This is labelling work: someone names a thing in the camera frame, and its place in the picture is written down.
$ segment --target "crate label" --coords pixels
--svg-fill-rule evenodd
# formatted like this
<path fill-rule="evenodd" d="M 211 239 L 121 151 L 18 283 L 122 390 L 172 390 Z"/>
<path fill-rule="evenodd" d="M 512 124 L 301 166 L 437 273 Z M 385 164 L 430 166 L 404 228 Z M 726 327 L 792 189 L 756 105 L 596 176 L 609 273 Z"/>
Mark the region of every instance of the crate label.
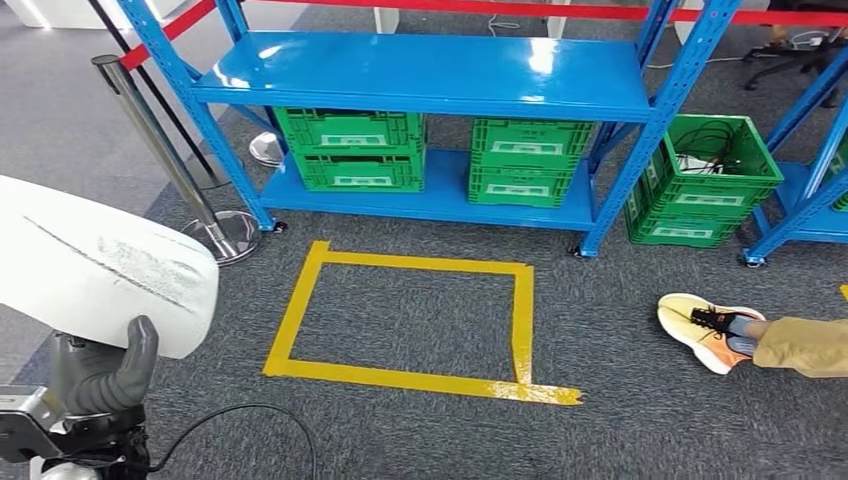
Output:
<path fill-rule="evenodd" d="M 497 195 L 521 195 L 524 197 L 549 197 L 551 189 L 548 187 L 528 187 L 525 185 L 497 185 L 490 183 L 486 186 L 486 193 Z"/>
<path fill-rule="evenodd" d="M 842 169 L 845 168 L 845 160 L 842 158 L 842 155 L 839 152 L 833 154 L 833 158 L 830 160 L 830 165 L 828 166 L 828 170 L 833 175 L 841 172 Z"/>
<path fill-rule="evenodd" d="M 387 145 L 386 136 L 375 135 L 321 135 L 321 145 L 336 147 L 371 147 Z"/>
<path fill-rule="evenodd" d="M 674 203 L 684 205 L 712 205 L 715 207 L 741 207 L 745 204 L 745 197 L 681 193 L 674 200 Z"/>
<path fill-rule="evenodd" d="M 529 153 L 533 155 L 562 155 L 561 143 L 531 143 L 531 142 L 504 142 L 492 143 L 493 152 L 497 153 Z"/>
<path fill-rule="evenodd" d="M 645 169 L 645 178 L 648 179 L 648 186 L 651 187 L 651 190 L 657 188 L 657 185 L 659 185 L 660 178 L 657 176 L 657 170 L 654 168 L 653 163 L 649 163 Z"/>
<path fill-rule="evenodd" d="M 333 177 L 333 185 L 337 187 L 391 187 L 392 177 Z"/>
<path fill-rule="evenodd" d="M 651 235 L 658 237 L 712 238 L 712 230 L 690 230 L 687 228 L 657 227 Z"/>
<path fill-rule="evenodd" d="M 631 193 L 627 197 L 627 208 L 630 210 L 630 216 L 636 218 L 639 216 L 639 205 L 636 203 L 636 194 Z"/>

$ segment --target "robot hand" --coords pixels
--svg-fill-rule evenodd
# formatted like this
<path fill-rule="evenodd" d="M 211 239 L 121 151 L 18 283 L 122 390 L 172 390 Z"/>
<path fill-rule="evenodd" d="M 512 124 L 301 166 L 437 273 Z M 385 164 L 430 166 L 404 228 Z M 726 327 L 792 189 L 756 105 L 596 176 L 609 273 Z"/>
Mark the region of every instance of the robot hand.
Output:
<path fill-rule="evenodd" d="M 141 405 L 156 366 L 159 335 L 145 316 L 127 327 L 126 349 L 55 332 L 49 387 L 71 415 L 114 413 Z"/>

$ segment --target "orange sneaker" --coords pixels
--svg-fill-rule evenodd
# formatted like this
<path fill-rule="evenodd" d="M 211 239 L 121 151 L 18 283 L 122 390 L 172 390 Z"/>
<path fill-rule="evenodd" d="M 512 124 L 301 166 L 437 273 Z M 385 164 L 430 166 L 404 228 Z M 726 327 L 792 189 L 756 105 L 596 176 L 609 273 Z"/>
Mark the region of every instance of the orange sneaker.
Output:
<path fill-rule="evenodd" d="M 675 340 L 687 345 L 711 371 L 727 375 L 737 363 L 751 357 L 727 345 L 728 314 L 765 320 L 760 312 L 746 307 L 723 307 L 688 293 L 672 293 L 662 297 L 657 306 L 660 325 Z"/>

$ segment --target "stanchion base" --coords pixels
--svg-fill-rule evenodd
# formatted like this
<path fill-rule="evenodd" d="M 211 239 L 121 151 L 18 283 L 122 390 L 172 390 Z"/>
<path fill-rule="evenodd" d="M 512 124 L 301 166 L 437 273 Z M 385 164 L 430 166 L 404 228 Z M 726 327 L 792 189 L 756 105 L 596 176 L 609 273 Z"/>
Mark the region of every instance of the stanchion base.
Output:
<path fill-rule="evenodd" d="M 215 213 L 215 217 L 218 219 L 221 230 L 229 238 L 231 248 L 218 245 L 212 239 L 206 227 L 197 220 L 186 225 L 181 231 L 208 248 L 218 265 L 231 265 L 244 260 L 259 246 L 262 233 L 259 231 L 259 223 L 256 222 L 253 215 L 227 210 Z"/>
<path fill-rule="evenodd" d="M 283 163 L 283 152 L 277 136 L 272 132 L 262 132 L 250 141 L 250 154 L 260 165 L 276 168 Z"/>
<path fill-rule="evenodd" d="M 227 171 L 224 170 L 224 167 L 221 166 L 221 163 L 218 162 L 218 158 L 211 153 L 204 153 L 203 158 L 206 159 L 206 162 L 212 169 L 211 174 L 203 167 L 203 165 L 200 164 L 197 157 L 191 157 L 185 163 L 188 173 L 197 183 L 197 187 L 201 190 L 211 190 L 213 188 L 229 185 L 230 177 L 227 175 Z"/>

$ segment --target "yellow tape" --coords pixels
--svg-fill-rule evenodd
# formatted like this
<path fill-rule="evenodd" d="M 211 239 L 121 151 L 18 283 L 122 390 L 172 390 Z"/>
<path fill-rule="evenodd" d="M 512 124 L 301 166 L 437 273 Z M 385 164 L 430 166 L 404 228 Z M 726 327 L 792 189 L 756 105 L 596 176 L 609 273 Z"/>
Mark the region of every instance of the yellow tape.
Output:
<path fill-rule="evenodd" d="M 312 290 L 318 281 L 318 273 L 321 272 L 321 265 L 324 263 L 324 257 L 329 249 L 330 242 L 312 242 L 312 247 L 306 254 L 306 260 L 304 260 L 303 268 L 300 270 L 300 277 L 297 279 L 288 307 L 286 307 L 286 313 L 283 315 L 283 321 L 280 323 L 277 336 L 274 338 L 273 345 L 271 345 L 271 353 L 265 360 L 265 368 L 262 370 L 264 374 L 273 375 L 273 372 L 282 368 L 282 364 L 288 360 L 294 346 L 294 339 L 297 337 L 297 331 L 300 329 L 300 322 L 303 321 L 303 315 L 309 305 L 309 297 L 312 296 Z"/>
<path fill-rule="evenodd" d="M 513 275 L 524 268 L 523 263 L 489 262 L 483 260 L 459 260 L 456 258 L 407 257 L 404 255 L 382 255 L 377 253 L 328 252 L 327 263 L 367 265 L 370 267 L 417 268 L 467 273 L 502 273 Z"/>
<path fill-rule="evenodd" d="M 567 387 L 522 385 L 479 378 L 450 377 L 428 373 L 403 372 L 379 368 L 336 365 L 323 362 L 289 360 L 273 375 L 285 375 L 331 382 L 357 383 L 378 387 L 405 388 L 426 392 L 452 393 L 475 397 L 500 398 L 521 402 L 580 405 L 580 391 Z"/>
<path fill-rule="evenodd" d="M 522 402 L 555 405 L 581 404 L 579 401 L 580 390 L 568 387 L 534 385 L 532 383 L 534 288 L 532 266 L 515 262 L 331 252 L 329 245 L 329 242 L 325 241 L 313 242 L 312 248 L 303 262 L 300 277 L 292 292 L 274 344 L 271 346 L 271 352 L 265 361 L 265 367 L 262 370 L 265 375 L 285 375 Z M 294 346 L 297 331 L 309 305 L 309 297 L 318 281 L 321 265 L 324 263 L 514 275 L 511 343 L 517 383 L 291 360 L 289 356 Z"/>
<path fill-rule="evenodd" d="M 518 383 L 533 383 L 533 267 L 515 274 L 512 300 L 512 362 Z"/>

